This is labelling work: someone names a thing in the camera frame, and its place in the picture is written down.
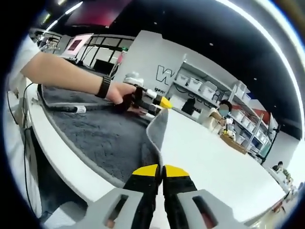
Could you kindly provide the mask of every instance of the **gray towel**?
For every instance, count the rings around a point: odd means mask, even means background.
[[[159,151],[167,124],[166,110],[149,123],[134,114],[116,114],[107,101],[85,93],[43,87],[43,97],[49,106],[99,103],[98,109],[84,114],[52,111],[46,107],[45,111],[75,154],[113,185],[122,187],[141,166],[162,164]]]

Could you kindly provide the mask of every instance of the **face mask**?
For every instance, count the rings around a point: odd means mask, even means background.
[[[219,110],[219,114],[222,116],[222,117],[225,117],[229,114],[229,111],[228,110]]]

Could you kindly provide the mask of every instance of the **black wristwatch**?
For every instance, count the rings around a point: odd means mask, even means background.
[[[103,82],[101,83],[101,86],[100,86],[100,89],[99,89],[99,92],[95,96],[100,97],[102,99],[106,98],[106,95],[107,95],[108,90],[109,90],[110,83],[111,83],[110,77],[104,76],[103,77]]]

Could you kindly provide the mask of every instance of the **gray gripper frame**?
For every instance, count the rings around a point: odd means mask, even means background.
[[[126,198],[114,229],[131,229],[134,215],[143,196],[141,192],[114,188],[105,196],[88,206],[85,217],[72,226],[62,226],[58,229],[109,229],[106,223],[122,197]]]
[[[191,191],[177,194],[184,210],[188,229],[207,229],[195,199],[202,203],[205,212],[215,222],[213,229],[248,229],[233,216],[233,210],[206,190]]]

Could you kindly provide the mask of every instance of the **black ceiling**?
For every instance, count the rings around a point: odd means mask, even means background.
[[[67,0],[61,7],[49,3],[52,15],[49,23],[77,2]],[[277,22],[255,1],[230,2],[256,18],[278,42],[294,71],[302,98],[305,98],[302,63]],[[266,110],[284,125],[282,131],[301,138],[299,103],[279,55],[253,25],[221,3],[215,0],[134,0],[110,28],[66,27],[67,18],[63,17],[52,30],[70,36],[87,32],[137,36],[140,30],[148,30],[199,52],[243,81]]]

